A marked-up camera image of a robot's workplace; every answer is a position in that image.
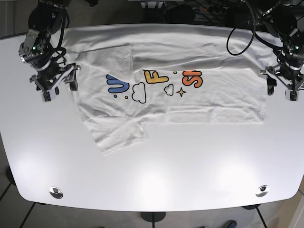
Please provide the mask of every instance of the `graphic print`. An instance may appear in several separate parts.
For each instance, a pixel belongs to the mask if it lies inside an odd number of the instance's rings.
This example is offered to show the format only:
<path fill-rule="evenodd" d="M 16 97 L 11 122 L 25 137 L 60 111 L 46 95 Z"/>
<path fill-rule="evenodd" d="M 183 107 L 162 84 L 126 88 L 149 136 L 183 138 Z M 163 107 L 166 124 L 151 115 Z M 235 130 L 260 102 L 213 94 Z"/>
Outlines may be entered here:
<path fill-rule="evenodd" d="M 173 84 L 168 85 L 167 87 L 165 87 L 165 92 L 167 94 L 167 96 L 173 96 L 173 90 L 174 90 L 174 86 Z"/>
<path fill-rule="evenodd" d="M 195 88 L 200 88 L 203 84 L 203 79 L 201 78 L 201 72 L 200 71 L 184 71 L 182 73 L 182 83 L 184 86 L 190 86 L 193 83 Z"/>
<path fill-rule="evenodd" d="M 126 82 L 122 82 L 121 80 L 118 80 L 117 78 L 111 76 L 111 75 L 106 75 L 106 79 L 107 79 L 107 84 L 108 85 L 118 85 L 120 87 L 111 87 L 109 88 L 109 93 L 111 94 L 119 94 L 119 93 L 124 93 L 126 91 L 128 91 L 130 85 L 129 83 Z"/>
<path fill-rule="evenodd" d="M 180 97 L 182 97 L 182 96 L 183 96 L 183 94 L 185 94 L 185 93 L 186 93 L 186 91 L 183 91 L 183 89 L 182 89 L 182 88 L 180 88 L 180 91 L 178 91 L 177 93 L 178 93 L 178 94 L 180 94 Z"/>
<path fill-rule="evenodd" d="M 145 70 L 144 76 L 148 84 L 164 83 L 169 81 L 169 78 L 167 76 L 159 76 L 156 71 L 154 71 L 151 75 L 150 70 Z"/>
<path fill-rule="evenodd" d="M 141 104 L 146 103 L 146 87 L 143 82 L 133 85 L 132 99 Z"/>

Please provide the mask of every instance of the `shoe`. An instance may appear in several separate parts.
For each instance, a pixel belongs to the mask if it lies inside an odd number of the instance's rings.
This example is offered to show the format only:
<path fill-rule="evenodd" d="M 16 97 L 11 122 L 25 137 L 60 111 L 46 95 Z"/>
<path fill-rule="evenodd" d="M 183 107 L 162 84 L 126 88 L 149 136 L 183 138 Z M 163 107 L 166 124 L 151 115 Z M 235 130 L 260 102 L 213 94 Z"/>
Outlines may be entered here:
<path fill-rule="evenodd" d="M 227 225 L 225 226 L 226 228 L 237 228 L 237 222 L 236 221 L 230 221 L 229 223 L 227 223 Z"/>

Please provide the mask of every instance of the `white t-shirt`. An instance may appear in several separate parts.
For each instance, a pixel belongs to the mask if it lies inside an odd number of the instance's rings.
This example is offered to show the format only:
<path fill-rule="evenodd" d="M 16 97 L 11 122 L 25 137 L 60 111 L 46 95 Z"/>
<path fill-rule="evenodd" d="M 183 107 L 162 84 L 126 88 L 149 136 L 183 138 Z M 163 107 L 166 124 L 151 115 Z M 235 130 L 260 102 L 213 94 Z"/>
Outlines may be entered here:
<path fill-rule="evenodd" d="M 86 31 L 89 40 L 76 44 L 72 30 L 65 39 L 69 61 L 82 67 L 70 94 L 103 154 L 144 140 L 143 123 L 263 122 L 267 84 L 258 73 L 275 61 L 270 49 L 255 41 L 232 57 L 222 28 L 153 25 L 147 34 L 146 27 L 126 27 L 128 33 L 125 26 Z M 245 46 L 239 41 L 231 40 L 232 51 Z"/>

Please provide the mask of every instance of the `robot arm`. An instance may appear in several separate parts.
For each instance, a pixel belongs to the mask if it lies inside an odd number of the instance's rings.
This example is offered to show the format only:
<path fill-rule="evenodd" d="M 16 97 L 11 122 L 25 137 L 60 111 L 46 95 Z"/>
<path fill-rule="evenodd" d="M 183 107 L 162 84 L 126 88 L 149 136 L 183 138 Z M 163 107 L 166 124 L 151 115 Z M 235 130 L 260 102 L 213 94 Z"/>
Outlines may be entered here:
<path fill-rule="evenodd" d="M 29 30 L 19 48 L 21 60 L 37 71 L 29 81 L 36 84 L 45 102 L 56 98 L 62 81 L 73 91 L 78 87 L 76 71 L 80 67 L 75 63 L 66 65 L 64 55 L 67 51 L 61 47 L 66 21 L 69 23 L 66 10 L 70 1 L 40 0 L 28 19 Z M 53 47 L 50 39 L 58 30 L 61 30 L 59 43 Z"/>
<path fill-rule="evenodd" d="M 287 88 L 286 99 L 297 101 L 299 91 L 304 89 L 304 75 L 300 72 L 304 63 L 303 31 L 297 28 L 295 16 L 287 13 L 288 8 L 281 1 L 245 0 L 245 2 L 255 12 L 257 19 L 265 24 L 269 33 L 280 38 L 283 43 L 282 47 L 277 47 L 255 35 L 259 41 L 272 48 L 277 57 L 276 66 L 268 66 L 261 71 L 261 74 L 267 76 L 268 95 L 274 92 L 276 86 L 276 80 L 272 78 L 274 77 Z"/>

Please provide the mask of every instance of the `grey floor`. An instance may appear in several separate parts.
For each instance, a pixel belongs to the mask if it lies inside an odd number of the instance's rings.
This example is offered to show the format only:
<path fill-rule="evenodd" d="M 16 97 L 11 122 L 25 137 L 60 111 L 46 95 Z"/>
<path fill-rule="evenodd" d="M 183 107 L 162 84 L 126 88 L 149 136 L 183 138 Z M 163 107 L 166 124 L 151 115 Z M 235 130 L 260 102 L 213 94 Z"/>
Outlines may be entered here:
<path fill-rule="evenodd" d="M 26 32 L 31 11 L 36 0 L 19 0 L 14 6 L 14 33 Z M 68 9 L 70 27 L 103 24 L 139 23 L 142 10 L 138 2 L 127 0 L 100 0 L 93 8 L 83 0 L 73 0 Z M 8 185 L 5 170 L 8 166 L 5 151 L 0 142 L 0 194 Z M 269 228 L 287 228 L 301 195 L 289 200 L 267 203 L 260 207 Z M 12 186 L 0 203 L 0 228 L 18 228 L 32 202 L 24 200 Z M 169 212 L 157 224 L 157 228 L 223 228 L 235 219 L 238 228 L 261 228 L 262 223 L 255 211 L 243 208 L 218 209 L 192 212 Z M 54 205 L 36 205 L 24 228 L 150 228 L 139 213 L 75 209 Z"/>

